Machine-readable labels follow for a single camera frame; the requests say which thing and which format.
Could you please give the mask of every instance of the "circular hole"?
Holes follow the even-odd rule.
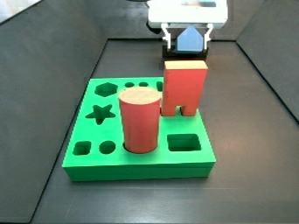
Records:
[[[112,141],[105,141],[98,146],[98,151],[105,155],[112,153],[114,149],[116,149],[116,144]]]
[[[138,87],[146,87],[148,86],[148,83],[146,82],[140,82],[138,83]]]
[[[125,87],[126,87],[126,88],[130,88],[133,85],[134,85],[133,82],[128,82],[128,83],[125,84]]]

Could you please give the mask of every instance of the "cylinder-shaped hole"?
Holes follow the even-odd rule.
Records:
[[[112,141],[105,141],[98,146],[98,151],[105,155],[112,153],[114,149],[116,149],[116,144]]]

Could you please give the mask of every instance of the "red rectangular block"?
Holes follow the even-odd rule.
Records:
[[[184,116],[194,116],[206,72],[202,60],[164,62],[162,116],[174,116],[177,106]]]

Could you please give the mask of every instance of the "green shape sorter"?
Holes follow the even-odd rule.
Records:
[[[208,177],[216,158],[201,115],[160,116],[157,148],[133,154],[124,148],[117,94],[164,78],[90,79],[71,131],[62,168],[71,181]]]

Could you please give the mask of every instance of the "hole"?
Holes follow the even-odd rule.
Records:
[[[94,94],[102,97],[108,97],[117,92],[117,85],[106,82],[96,86]]]
[[[98,146],[98,151],[105,155],[112,153],[114,149],[116,149],[116,144],[112,141],[105,141]]]
[[[198,151],[201,149],[196,134],[166,135],[169,151]]]
[[[156,82],[156,89],[158,92],[164,91],[164,84],[160,81]]]
[[[71,154],[74,156],[85,156],[89,154],[90,142],[75,142]]]
[[[142,81],[142,82],[138,83],[138,87],[146,87],[146,86],[148,86],[146,82]]]
[[[128,83],[125,84],[125,87],[126,87],[126,88],[130,88],[133,85],[134,85],[133,82],[128,82]]]
[[[94,105],[92,108],[93,108],[93,112],[88,114],[85,118],[96,119],[97,125],[100,125],[105,121],[106,118],[116,117],[116,115],[112,112],[109,112],[109,110],[112,109],[110,104],[106,105],[104,108],[101,108],[97,105]]]

